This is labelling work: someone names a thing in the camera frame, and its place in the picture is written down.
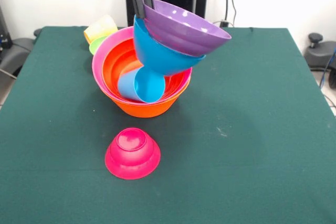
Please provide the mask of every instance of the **orange bowl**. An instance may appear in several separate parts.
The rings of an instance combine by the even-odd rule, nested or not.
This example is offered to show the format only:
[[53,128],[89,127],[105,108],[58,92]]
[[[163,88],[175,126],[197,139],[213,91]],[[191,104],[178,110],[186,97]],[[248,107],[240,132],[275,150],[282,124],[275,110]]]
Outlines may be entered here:
[[102,63],[102,78],[107,90],[102,91],[124,112],[138,118],[151,118],[166,112],[190,83],[192,68],[173,76],[165,77],[166,89],[163,97],[154,103],[128,100],[118,91],[119,77],[141,67],[134,50],[133,39],[115,46]]
[[[105,57],[105,60],[102,64],[103,81],[108,90],[116,96],[115,98],[119,98],[121,100],[120,102],[128,101],[130,104],[134,105],[144,104],[139,101],[126,99],[122,97],[118,91],[119,77],[141,66],[143,66],[142,63],[138,61],[136,57],[133,39],[129,39],[118,44]],[[171,96],[178,94],[187,84],[191,77],[191,73],[192,68],[187,69],[181,73],[174,74],[173,76],[166,76],[166,89],[158,102],[163,102]]]
[[174,95],[170,99],[157,103],[157,104],[146,104],[143,103],[142,106],[139,105],[130,105],[125,102],[120,102],[110,97],[116,105],[121,108],[125,113],[131,116],[135,116],[136,118],[153,118],[155,116],[161,115],[166,112],[173,103],[179,98],[180,94],[188,87],[190,83],[190,79],[184,88],[180,91],[180,93]]

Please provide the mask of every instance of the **plastic bowl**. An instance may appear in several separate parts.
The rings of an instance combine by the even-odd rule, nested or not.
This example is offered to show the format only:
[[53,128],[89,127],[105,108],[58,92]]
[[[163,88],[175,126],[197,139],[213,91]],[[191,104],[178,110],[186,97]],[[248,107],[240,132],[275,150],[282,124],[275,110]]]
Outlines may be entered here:
[[160,148],[153,138],[141,129],[127,128],[108,147],[105,165],[118,178],[139,179],[152,173],[160,158]]
[[192,57],[163,46],[150,36],[144,21],[138,18],[134,19],[134,46],[142,64],[165,76],[180,73],[205,58],[205,55]]
[[[118,99],[120,102],[128,102],[128,104],[139,105],[139,101],[133,101],[124,98],[118,90],[118,80],[121,75],[130,72],[142,65],[136,57],[134,50],[133,39],[123,41],[119,45],[115,46],[105,57],[102,65],[102,81],[104,86],[109,90],[109,95],[113,95],[113,98]],[[173,76],[165,77],[165,91],[161,99],[158,102],[164,102],[171,97],[179,94],[184,86],[187,84],[191,77],[192,69],[187,69],[182,73],[175,74]]]
[[[167,111],[183,93],[189,85],[192,69],[187,69],[171,77],[165,77],[165,92],[163,97],[156,103],[140,103],[124,99],[117,88],[119,76],[142,66],[135,55],[132,37],[133,27],[121,29],[109,36],[93,57],[92,72],[102,92],[112,99],[125,113],[139,118],[151,118]],[[102,70],[104,60],[106,62],[110,61],[110,63],[106,63],[109,73]],[[107,77],[109,76],[105,81],[110,83],[111,90],[105,84],[102,72]]]
[[98,39],[95,39],[89,46],[89,51],[93,55],[96,53],[97,49],[100,47],[100,45],[103,43],[103,41],[107,38],[107,36],[102,36]]
[[231,39],[231,35],[205,19],[180,7],[153,0],[145,5],[145,25],[163,45],[187,55],[206,55]]

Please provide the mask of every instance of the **green tablecloth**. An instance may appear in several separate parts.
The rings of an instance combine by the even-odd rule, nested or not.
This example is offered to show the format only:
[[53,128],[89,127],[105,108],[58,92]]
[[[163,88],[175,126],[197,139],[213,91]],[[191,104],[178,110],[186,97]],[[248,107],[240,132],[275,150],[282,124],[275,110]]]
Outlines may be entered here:
[[[81,27],[43,29],[0,111],[1,223],[336,223],[336,124],[286,29],[228,29],[165,114],[124,114],[96,85]],[[162,158],[115,178],[125,127]]]

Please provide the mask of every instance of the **floor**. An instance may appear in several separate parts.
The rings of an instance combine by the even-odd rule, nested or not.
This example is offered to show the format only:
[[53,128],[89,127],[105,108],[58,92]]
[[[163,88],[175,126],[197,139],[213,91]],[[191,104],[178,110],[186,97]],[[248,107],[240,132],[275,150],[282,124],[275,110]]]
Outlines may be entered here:
[[[319,85],[321,77],[322,77],[322,72],[312,72],[312,74],[314,75],[316,79],[316,83]],[[329,88],[329,84],[328,84],[329,76],[328,75],[329,73],[326,73],[324,86],[322,88],[322,93],[330,99],[329,100],[328,98],[326,98],[326,101],[328,102],[328,104],[330,106],[333,106],[332,102],[336,105],[336,90],[331,90]],[[12,89],[12,86],[14,85],[14,83],[15,83],[15,80],[13,80],[12,78],[0,72],[0,109],[2,108],[2,105],[5,103],[6,98],[8,94],[10,93],[10,90]],[[330,109],[336,116],[336,108],[331,107]]]
[[[316,83],[319,85],[321,78],[322,78],[322,72],[312,72],[312,74],[314,75],[315,79],[316,79]],[[336,90],[332,90],[329,88],[329,83],[328,83],[328,78],[329,78],[329,73],[325,74],[325,82],[322,88],[322,93],[324,94],[324,97],[327,101],[327,103],[329,104],[329,106],[333,106],[336,105]],[[332,110],[332,112],[334,113],[334,115],[336,116],[336,108],[335,107],[331,107],[330,108]]]

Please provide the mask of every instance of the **bowl rim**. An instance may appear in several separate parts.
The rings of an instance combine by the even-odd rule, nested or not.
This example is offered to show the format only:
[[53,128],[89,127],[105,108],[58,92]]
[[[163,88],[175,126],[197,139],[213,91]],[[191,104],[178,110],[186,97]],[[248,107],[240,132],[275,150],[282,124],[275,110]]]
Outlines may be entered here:
[[98,37],[97,39],[93,40],[91,42],[91,44],[89,45],[89,51],[90,53],[92,53],[92,46],[94,45],[93,43],[94,42],[97,42],[98,40],[102,39],[102,42],[100,44],[102,44],[104,42],[104,40],[106,40],[108,37],[108,35],[104,35],[104,36],[101,36],[101,37]]
[[178,7],[178,6],[176,6],[176,5],[170,4],[170,3],[165,2],[165,1],[162,1],[162,0],[153,0],[153,1],[154,1],[154,5],[155,5],[155,2],[161,2],[161,3],[164,3],[164,4],[166,4],[166,5],[173,6],[173,7],[177,8],[177,9],[179,9],[179,10],[187,11],[187,12],[188,12],[188,15],[190,14],[190,15],[193,16],[193,17],[196,17],[196,18],[199,18],[199,19],[203,19],[203,20],[205,20],[206,22],[208,22],[212,27],[215,27],[216,29],[220,29],[221,31],[223,31],[223,34],[224,34],[225,36],[218,36],[218,35],[215,35],[215,34],[213,34],[213,33],[205,33],[205,32],[203,32],[202,30],[200,30],[200,29],[198,29],[198,28],[195,28],[195,27],[193,27],[193,26],[186,26],[186,25],[184,25],[182,22],[180,22],[180,21],[178,21],[178,20],[176,20],[176,19],[169,19],[169,18],[167,18],[167,16],[165,16],[164,14],[159,13],[156,9],[152,9],[152,8],[150,8],[150,7],[149,7],[148,5],[146,5],[146,4],[144,4],[144,6],[145,6],[145,11],[146,11],[147,9],[149,9],[150,12],[154,12],[154,13],[156,13],[156,14],[159,14],[160,16],[165,17],[166,19],[173,20],[173,21],[179,23],[179,24],[182,25],[182,26],[188,27],[189,29],[192,29],[192,30],[196,30],[197,32],[200,32],[200,33],[202,33],[202,34],[205,33],[205,34],[208,34],[208,35],[214,36],[214,37],[216,37],[216,38],[220,38],[220,39],[232,39],[232,36],[231,36],[227,31],[225,31],[225,30],[219,28],[218,26],[215,26],[213,23],[207,21],[205,18],[199,17],[198,15],[196,15],[196,14],[194,14],[194,13],[188,11],[188,10],[185,10],[185,9],[183,9],[183,8],[181,8],[181,7]]
[[155,38],[153,38],[151,36],[151,34],[149,33],[147,27],[146,27],[146,24],[145,24],[145,21],[143,21],[142,19],[140,18],[136,18],[134,17],[134,25],[133,26],[137,26],[139,28],[139,31],[145,36],[144,38],[146,40],[148,40],[147,38],[150,38],[151,40],[153,40],[153,45],[157,45],[158,47],[162,47],[162,48],[165,48],[164,50],[170,50],[174,53],[174,55],[178,55],[179,57],[185,57],[185,58],[189,58],[189,59],[192,59],[192,60],[195,60],[195,61],[201,61],[203,60],[206,55],[201,55],[201,56],[198,56],[198,57],[195,57],[195,56],[192,56],[192,55],[188,55],[188,54],[185,54],[183,52],[180,52],[180,51],[177,51],[173,48],[170,48],[160,42],[158,42]]
[[[92,73],[93,73],[93,78],[96,81],[96,84],[98,85],[98,87],[100,88],[100,90],[106,95],[108,96],[110,99],[112,99],[113,101],[118,101],[120,103],[123,104],[128,104],[128,105],[136,105],[136,106],[148,106],[148,105],[153,105],[153,104],[162,104],[168,101],[171,101],[172,99],[178,97],[188,86],[188,84],[190,83],[190,79],[191,79],[191,75],[192,75],[192,68],[189,68],[187,70],[184,70],[183,72],[185,72],[185,74],[187,74],[187,80],[185,81],[185,85],[183,85],[180,90],[176,91],[175,93],[173,93],[170,97],[167,97],[165,99],[163,99],[162,101],[157,101],[157,102],[151,102],[151,103],[141,103],[141,102],[130,102],[128,100],[124,100],[124,99],[120,99],[119,97],[115,96],[109,89],[108,87],[105,85],[104,83],[104,78],[102,76],[102,67],[103,67],[103,62],[105,61],[107,55],[110,53],[111,50],[113,50],[114,47],[116,47],[117,45],[119,45],[120,43],[123,43],[124,41],[128,40],[128,39],[133,39],[133,33],[132,36],[128,37],[128,38],[124,38],[124,40],[119,41],[118,43],[116,43],[115,41],[113,41],[114,36],[116,36],[120,31],[134,31],[133,26],[130,27],[126,27],[126,28],[122,28],[119,31],[109,35],[104,41],[103,43],[100,45],[100,47],[98,48],[98,50],[96,51],[95,55],[93,56],[92,59]],[[113,45],[110,47],[110,49],[108,50],[103,50],[102,45],[103,44],[110,44],[110,41],[113,41]],[[98,69],[100,69],[100,71],[97,71],[98,73],[96,73],[95,71],[95,66],[98,66]]]

